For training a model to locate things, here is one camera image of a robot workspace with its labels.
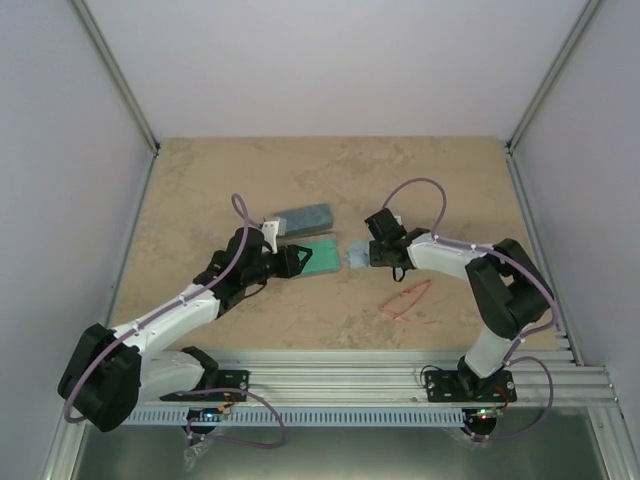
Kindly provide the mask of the light blue cleaning cloth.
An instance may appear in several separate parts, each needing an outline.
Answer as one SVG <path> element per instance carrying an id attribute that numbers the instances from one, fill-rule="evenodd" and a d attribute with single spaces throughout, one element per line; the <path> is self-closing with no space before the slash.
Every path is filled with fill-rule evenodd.
<path id="1" fill-rule="evenodd" d="M 345 261 L 349 269 L 361 269 L 371 266 L 369 243 L 359 240 L 345 251 Z"/>

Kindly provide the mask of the red transparent glasses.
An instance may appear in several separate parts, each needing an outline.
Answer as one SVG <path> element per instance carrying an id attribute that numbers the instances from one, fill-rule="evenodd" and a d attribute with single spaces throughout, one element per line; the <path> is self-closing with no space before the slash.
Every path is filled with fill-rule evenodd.
<path id="1" fill-rule="evenodd" d="M 401 292 L 389 297 L 379 305 L 378 311 L 397 323 L 430 325 L 433 324 L 426 314 L 420 316 L 417 310 L 423 297 L 429 292 L 432 282 L 423 280 L 415 283 Z"/>

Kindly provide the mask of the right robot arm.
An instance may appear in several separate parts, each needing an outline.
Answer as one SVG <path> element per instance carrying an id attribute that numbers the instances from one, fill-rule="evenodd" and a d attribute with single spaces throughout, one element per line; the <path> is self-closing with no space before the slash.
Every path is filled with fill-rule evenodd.
<path id="1" fill-rule="evenodd" d="M 391 268 L 396 282 L 410 270 L 425 270 L 469 284 L 483 327 L 453 377 L 454 388 L 469 399 L 491 392 L 524 339 L 558 320 L 551 288 L 513 239 L 473 244 L 428 229 L 408 231 L 387 208 L 366 218 L 365 225 L 373 237 L 370 264 Z"/>

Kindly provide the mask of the grey glasses case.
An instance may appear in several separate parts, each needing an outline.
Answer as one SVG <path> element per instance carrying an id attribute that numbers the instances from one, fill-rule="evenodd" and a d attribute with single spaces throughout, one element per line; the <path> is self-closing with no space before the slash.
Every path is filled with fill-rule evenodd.
<path id="1" fill-rule="evenodd" d="M 296 245 L 312 251 L 312 256 L 304 266 L 301 277 L 325 275 L 340 270 L 337 237 L 333 233 L 285 238 L 283 245 Z"/>

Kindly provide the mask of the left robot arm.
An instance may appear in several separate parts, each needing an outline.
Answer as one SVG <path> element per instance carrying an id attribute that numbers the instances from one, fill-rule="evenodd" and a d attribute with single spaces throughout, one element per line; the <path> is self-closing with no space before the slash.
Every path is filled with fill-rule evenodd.
<path id="1" fill-rule="evenodd" d="M 185 347 L 166 361 L 158 354 L 228 313 L 249 297 L 249 288 L 262 290 L 272 278 L 301 275 L 312 257 L 309 247 L 275 246 L 263 231 L 239 228 L 173 299 L 118 327 L 88 327 L 58 385 L 65 420 L 88 421 L 109 432 L 141 402 L 220 399 L 223 374 L 208 354 L 197 347 Z"/>

